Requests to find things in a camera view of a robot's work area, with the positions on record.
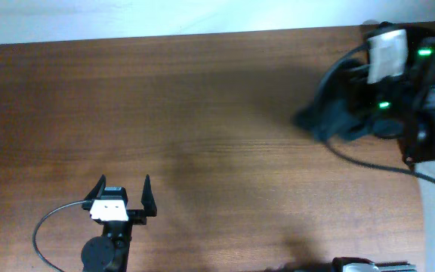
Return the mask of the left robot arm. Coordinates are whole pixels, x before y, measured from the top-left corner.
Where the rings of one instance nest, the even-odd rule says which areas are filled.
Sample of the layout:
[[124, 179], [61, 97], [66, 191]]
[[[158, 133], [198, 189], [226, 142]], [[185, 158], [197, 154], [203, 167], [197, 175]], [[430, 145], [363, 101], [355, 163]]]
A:
[[83, 246], [83, 270], [89, 272], [125, 272], [135, 225], [145, 225], [148, 218], [157, 216], [150, 177], [146, 176], [140, 202], [142, 209], [128, 209], [128, 195], [124, 187], [106, 186], [101, 176], [84, 198], [82, 209], [91, 220], [103, 227], [102, 234], [91, 238]]

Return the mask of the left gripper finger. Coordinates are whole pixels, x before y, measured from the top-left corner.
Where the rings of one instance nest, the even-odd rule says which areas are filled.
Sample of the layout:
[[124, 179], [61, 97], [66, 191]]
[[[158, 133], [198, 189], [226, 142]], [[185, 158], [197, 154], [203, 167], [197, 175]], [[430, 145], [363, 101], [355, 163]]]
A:
[[146, 175], [145, 177], [143, 192], [141, 196], [141, 204], [143, 205], [143, 210], [145, 211], [147, 217], [157, 216], [157, 207], [153, 196], [149, 175]]
[[106, 176], [101, 175], [96, 185], [91, 189], [91, 191], [85, 197], [85, 200], [94, 200], [99, 198], [102, 192], [104, 191], [105, 187], [106, 187]]

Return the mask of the black t-shirt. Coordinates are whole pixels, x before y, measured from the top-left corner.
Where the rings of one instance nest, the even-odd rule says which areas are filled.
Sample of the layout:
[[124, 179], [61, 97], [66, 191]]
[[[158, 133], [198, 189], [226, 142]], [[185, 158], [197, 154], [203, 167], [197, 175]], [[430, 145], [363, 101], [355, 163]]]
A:
[[371, 134], [366, 121], [348, 111], [345, 100], [332, 100], [324, 104], [312, 103], [297, 111], [291, 117], [291, 123], [321, 142], [326, 142], [334, 136], [344, 141], [355, 141]]

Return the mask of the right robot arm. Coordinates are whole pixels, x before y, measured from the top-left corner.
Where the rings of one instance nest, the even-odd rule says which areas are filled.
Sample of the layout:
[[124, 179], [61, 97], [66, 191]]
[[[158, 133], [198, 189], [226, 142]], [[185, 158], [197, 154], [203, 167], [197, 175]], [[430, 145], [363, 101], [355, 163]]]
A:
[[367, 42], [369, 60], [338, 60], [320, 82], [316, 137], [354, 141], [371, 134], [399, 142], [402, 173], [418, 180], [425, 264], [435, 271], [435, 37], [412, 45]]

